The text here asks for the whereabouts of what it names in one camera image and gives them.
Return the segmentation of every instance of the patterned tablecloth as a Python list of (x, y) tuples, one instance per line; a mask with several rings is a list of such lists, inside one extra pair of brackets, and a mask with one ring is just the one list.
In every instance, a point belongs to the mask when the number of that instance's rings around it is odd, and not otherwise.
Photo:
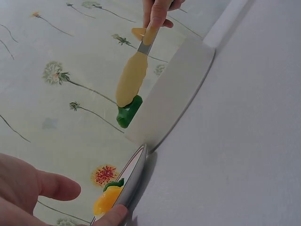
[[(48, 224), (89, 224), (102, 187), (137, 148), (116, 122), (114, 93), (142, 17), (126, 1), (0, 0), (0, 152), (82, 187), (70, 202), (39, 198), (34, 214)], [(161, 29), (143, 98), (189, 32)]]

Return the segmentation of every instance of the green paint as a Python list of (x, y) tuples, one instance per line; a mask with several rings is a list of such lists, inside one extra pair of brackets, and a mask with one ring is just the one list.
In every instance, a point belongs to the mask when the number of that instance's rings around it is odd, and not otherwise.
[(109, 182), (104, 187), (103, 192), (105, 192), (108, 189), (108, 187), (110, 187), (110, 186), (122, 187), (123, 185), (124, 185), (124, 178), (120, 179), (120, 181), (118, 181), (118, 182), (116, 182), (116, 181)]
[(132, 103), (129, 105), (125, 107), (118, 107), (116, 120), (122, 128), (127, 128), (129, 126), (142, 102), (142, 98), (139, 95), (136, 95)]

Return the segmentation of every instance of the finger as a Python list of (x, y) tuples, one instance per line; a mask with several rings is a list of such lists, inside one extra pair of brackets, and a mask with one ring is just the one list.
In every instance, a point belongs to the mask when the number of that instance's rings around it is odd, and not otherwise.
[(123, 205), (117, 205), (96, 221), (93, 226), (118, 226), (125, 219), (126, 215), (127, 208)]
[(75, 181), (55, 173), (38, 171), (40, 195), (48, 198), (69, 201), (80, 194), (80, 185)]
[(143, 0), (143, 27), (147, 28), (151, 21), (151, 7), (153, 0)]
[(150, 23), (152, 27), (159, 28), (163, 25), (170, 4), (170, 0), (155, 0), (150, 14)]
[(169, 7), (168, 11), (179, 9), (184, 2), (185, 0), (174, 0), (171, 6)]
[(174, 23), (167, 19), (163, 23), (163, 27), (172, 28), (173, 26), (174, 26)]
[(1, 226), (47, 226), (44, 222), (28, 214), (21, 208), (0, 198)]

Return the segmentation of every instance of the white plate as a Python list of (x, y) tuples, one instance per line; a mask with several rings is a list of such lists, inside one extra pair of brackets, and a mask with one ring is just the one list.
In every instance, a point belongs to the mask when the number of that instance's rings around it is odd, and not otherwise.
[[(138, 148), (133, 157), (120, 173), (119, 177), (116, 179), (116, 181), (118, 181), (121, 178), (124, 178), (125, 185), (114, 206), (118, 204), (122, 204), (124, 206), (129, 205), (139, 185), (142, 170), (146, 160), (146, 153), (146, 144), (144, 144)], [(101, 216), (94, 216), (91, 225), (100, 218)]]

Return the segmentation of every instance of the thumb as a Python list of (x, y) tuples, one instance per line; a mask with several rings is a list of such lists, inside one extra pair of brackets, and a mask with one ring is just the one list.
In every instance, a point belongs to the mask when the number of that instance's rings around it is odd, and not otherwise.
[(150, 14), (150, 25), (152, 27), (159, 28), (163, 25), (171, 3), (172, 0), (155, 0)]
[(127, 208), (123, 205), (116, 205), (96, 221), (93, 226), (118, 226), (125, 219), (126, 215)]

